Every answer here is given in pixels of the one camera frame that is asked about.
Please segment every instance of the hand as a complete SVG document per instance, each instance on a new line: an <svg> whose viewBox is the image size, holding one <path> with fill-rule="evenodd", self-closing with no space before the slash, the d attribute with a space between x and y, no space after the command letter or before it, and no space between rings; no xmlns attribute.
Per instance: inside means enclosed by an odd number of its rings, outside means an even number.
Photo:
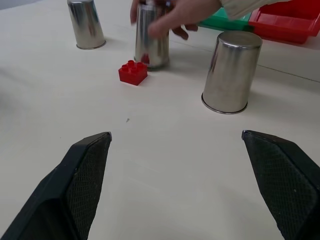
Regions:
<svg viewBox="0 0 320 240"><path fill-rule="evenodd" d="M131 24L137 21L137 8L140 0L133 0L130 12ZM150 24L148 34L153 38L161 38L172 31L187 40L189 35L182 29L196 32L197 23L205 20L221 8L219 0L171 0L172 11Z"/></svg>

